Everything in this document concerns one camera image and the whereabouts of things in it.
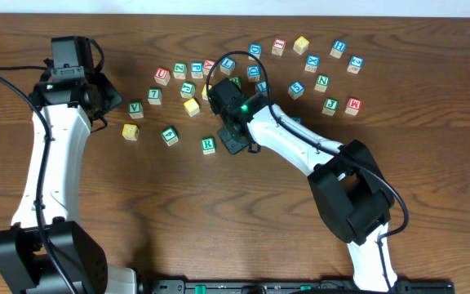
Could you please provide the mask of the yellow C block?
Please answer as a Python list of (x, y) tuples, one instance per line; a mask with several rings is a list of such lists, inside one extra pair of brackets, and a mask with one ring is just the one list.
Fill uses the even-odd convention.
[(200, 106), (194, 98), (190, 98), (184, 102), (184, 108), (190, 117), (200, 112)]

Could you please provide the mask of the blue T block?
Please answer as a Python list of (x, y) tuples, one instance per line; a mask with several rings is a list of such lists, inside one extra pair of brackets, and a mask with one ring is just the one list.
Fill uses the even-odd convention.
[(291, 119), (294, 120), (295, 122), (299, 123), (299, 124), (302, 124), (302, 118), (291, 117)]

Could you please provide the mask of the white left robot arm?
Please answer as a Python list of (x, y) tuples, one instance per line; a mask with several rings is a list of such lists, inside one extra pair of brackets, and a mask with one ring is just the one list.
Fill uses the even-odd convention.
[(20, 205), (0, 231), (0, 275), (13, 293), (141, 293), (132, 268), (107, 262), (81, 227), (82, 156), (95, 120), (122, 98), (95, 64), (98, 44), (85, 37), (51, 40), (51, 59), (33, 91), (33, 151)]

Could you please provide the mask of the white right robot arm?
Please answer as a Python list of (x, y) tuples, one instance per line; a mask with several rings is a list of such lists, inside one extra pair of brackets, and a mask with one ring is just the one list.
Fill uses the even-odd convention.
[(306, 175), (321, 219), (348, 247), (355, 285), (364, 291), (392, 290), (397, 274), (382, 240), (395, 193), (368, 148), (358, 140), (343, 145), (319, 136), (267, 96), (243, 95), (228, 78), (206, 94), (224, 122), (219, 137), (231, 154), (266, 147)]

